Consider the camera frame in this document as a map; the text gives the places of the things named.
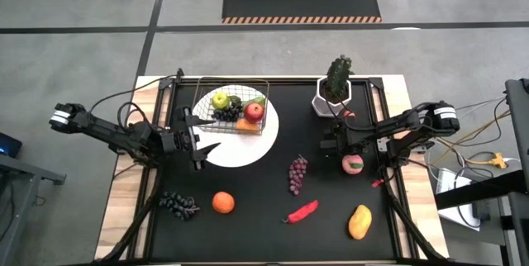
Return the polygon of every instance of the white plate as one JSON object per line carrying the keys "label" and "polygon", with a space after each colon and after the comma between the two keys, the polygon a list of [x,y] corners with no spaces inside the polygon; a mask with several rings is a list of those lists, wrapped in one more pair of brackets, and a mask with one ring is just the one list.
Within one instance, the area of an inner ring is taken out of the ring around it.
{"label": "white plate", "polygon": [[[244,88],[251,93],[248,97],[239,96],[241,101],[245,102],[254,98],[254,95],[263,95],[254,88],[241,85],[227,85],[217,88],[198,101],[193,109],[193,114],[199,116],[204,120],[210,120],[210,116],[205,116],[207,113],[198,110],[200,106],[207,107],[211,102],[212,97],[219,91],[229,91],[234,88]],[[266,123],[261,135],[242,135],[229,133],[214,133],[210,131],[203,131],[197,126],[193,127],[195,134],[200,136],[200,142],[197,143],[199,149],[221,142],[212,152],[207,155],[207,161],[221,167],[242,167],[252,164],[258,159],[262,158],[272,147],[275,138],[279,131],[278,113],[275,111],[272,102],[268,100],[266,108]]]}

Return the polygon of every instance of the orange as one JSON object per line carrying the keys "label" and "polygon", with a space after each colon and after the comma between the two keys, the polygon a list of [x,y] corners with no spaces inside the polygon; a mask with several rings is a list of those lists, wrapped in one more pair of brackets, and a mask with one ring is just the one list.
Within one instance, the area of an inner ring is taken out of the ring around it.
{"label": "orange", "polygon": [[235,206],[235,200],[227,192],[218,192],[213,196],[213,209],[219,213],[229,213]]}
{"label": "orange", "polygon": [[250,131],[259,130],[259,126],[257,126],[257,124],[251,123],[245,118],[241,118],[240,120],[237,121],[236,128],[239,130],[250,130]]}

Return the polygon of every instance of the cactus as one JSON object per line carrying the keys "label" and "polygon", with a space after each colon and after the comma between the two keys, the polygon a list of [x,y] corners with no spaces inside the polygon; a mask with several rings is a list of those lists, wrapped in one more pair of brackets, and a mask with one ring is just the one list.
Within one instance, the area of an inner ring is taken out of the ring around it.
{"label": "cactus", "polygon": [[340,100],[345,97],[346,81],[349,78],[350,73],[350,58],[346,58],[345,55],[340,55],[339,58],[335,59],[329,71],[327,71],[326,81],[326,98],[328,100],[339,98]]}

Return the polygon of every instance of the red chili pepper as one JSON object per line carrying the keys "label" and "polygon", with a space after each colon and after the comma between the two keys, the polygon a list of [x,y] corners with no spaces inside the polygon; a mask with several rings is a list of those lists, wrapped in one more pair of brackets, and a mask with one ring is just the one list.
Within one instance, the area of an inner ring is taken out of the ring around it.
{"label": "red chili pepper", "polygon": [[384,183],[383,179],[377,179],[377,180],[374,181],[374,183],[371,184],[371,187],[376,188],[382,183]]}
{"label": "red chili pepper", "polygon": [[317,205],[318,205],[317,200],[312,201],[308,203],[307,205],[305,205],[304,207],[299,208],[296,212],[288,215],[287,220],[283,220],[283,222],[287,224],[297,223],[298,221],[307,217],[309,214],[313,213],[316,210]]}

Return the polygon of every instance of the white pot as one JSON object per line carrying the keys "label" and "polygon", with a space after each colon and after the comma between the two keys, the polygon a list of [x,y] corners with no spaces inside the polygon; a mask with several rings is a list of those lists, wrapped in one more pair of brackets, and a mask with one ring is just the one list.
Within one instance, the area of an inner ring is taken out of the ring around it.
{"label": "white pot", "polygon": [[[322,86],[322,82],[325,81],[327,77],[320,78],[317,80],[316,84],[316,96],[314,96],[312,100],[312,107],[314,108],[314,111],[316,114],[318,114],[319,117],[334,117],[332,114],[334,112],[335,115],[338,115],[340,111],[344,108],[344,106],[341,103],[331,103],[327,105],[327,102],[324,97],[320,94],[320,87]],[[347,96],[347,99],[343,101],[344,105],[347,105],[347,103],[350,101],[351,98],[351,89],[350,89],[350,81],[347,80],[347,92],[349,95]]]}

